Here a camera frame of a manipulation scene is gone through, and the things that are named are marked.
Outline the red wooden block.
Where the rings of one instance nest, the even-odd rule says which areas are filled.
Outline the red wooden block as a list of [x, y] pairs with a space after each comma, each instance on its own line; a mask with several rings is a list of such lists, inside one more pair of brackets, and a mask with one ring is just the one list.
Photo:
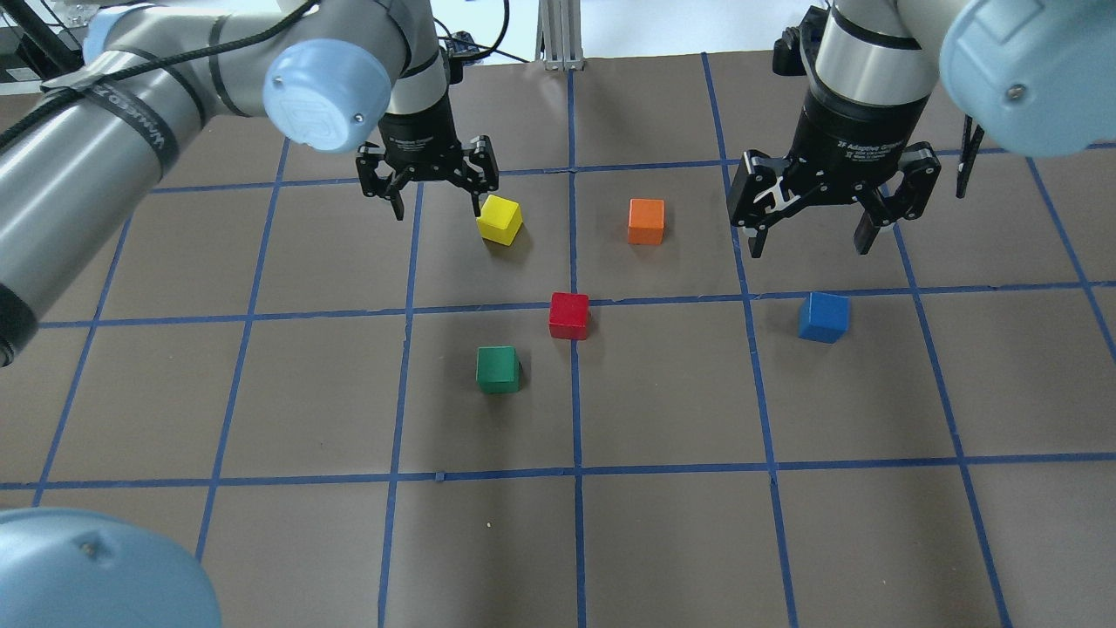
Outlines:
[[589, 294], [555, 291], [551, 294], [548, 330], [551, 338], [583, 341], [589, 337]]

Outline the yellow wooden block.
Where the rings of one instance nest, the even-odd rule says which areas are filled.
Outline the yellow wooden block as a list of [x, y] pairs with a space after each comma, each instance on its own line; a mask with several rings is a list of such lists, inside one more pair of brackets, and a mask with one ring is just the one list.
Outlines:
[[522, 207], [517, 201], [488, 195], [485, 202], [481, 204], [477, 228], [480, 236], [487, 242], [513, 247], [514, 238], [522, 225]]

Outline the blue wooden block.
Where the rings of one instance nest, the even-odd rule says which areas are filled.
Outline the blue wooden block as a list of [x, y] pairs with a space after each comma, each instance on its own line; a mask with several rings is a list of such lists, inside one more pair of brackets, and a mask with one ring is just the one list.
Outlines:
[[848, 334], [852, 298], [810, 291], [799, 307], [798, 338], [834, 345]]

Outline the orange wooden block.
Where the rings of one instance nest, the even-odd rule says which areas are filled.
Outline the orange wooden block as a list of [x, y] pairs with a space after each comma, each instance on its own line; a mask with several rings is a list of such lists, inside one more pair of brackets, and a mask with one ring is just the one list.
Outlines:
[[665, 200], [629, 200], [629, 215], [627, 215], [627, 242], [629, 245], [661, 245], [665, 236]]

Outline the green wooden block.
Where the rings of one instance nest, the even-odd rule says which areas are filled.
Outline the green wooden block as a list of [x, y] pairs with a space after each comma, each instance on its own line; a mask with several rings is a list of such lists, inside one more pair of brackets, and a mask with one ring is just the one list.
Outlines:
[[520, 361], [512, 345], [480, 346], [477, 349], [477, 386], [484, 394], [520, 390]]

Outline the brown paper table mat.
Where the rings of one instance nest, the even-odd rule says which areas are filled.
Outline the brown paper table mat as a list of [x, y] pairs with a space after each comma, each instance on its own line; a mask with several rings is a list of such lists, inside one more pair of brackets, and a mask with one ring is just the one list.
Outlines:
[[[1113, 625], [1113, 143], [988, 146], [867, 257], [833, 207], [752, 259], [725, 186], [806, 90], [769, 64], [472, 69], [513, 247], [213, 120], [3, 370], [4, 508], [172, 537], [234, 627]], [[840, 341], [798, 338], [810, 291]]]

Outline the aluminium frame post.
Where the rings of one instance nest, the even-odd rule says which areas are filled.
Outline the aluminium frame post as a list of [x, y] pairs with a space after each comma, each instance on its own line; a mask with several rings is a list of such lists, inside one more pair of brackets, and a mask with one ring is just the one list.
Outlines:
[[583, 1], [538, 1], [533, 58], [546, 71], [583, 71]]

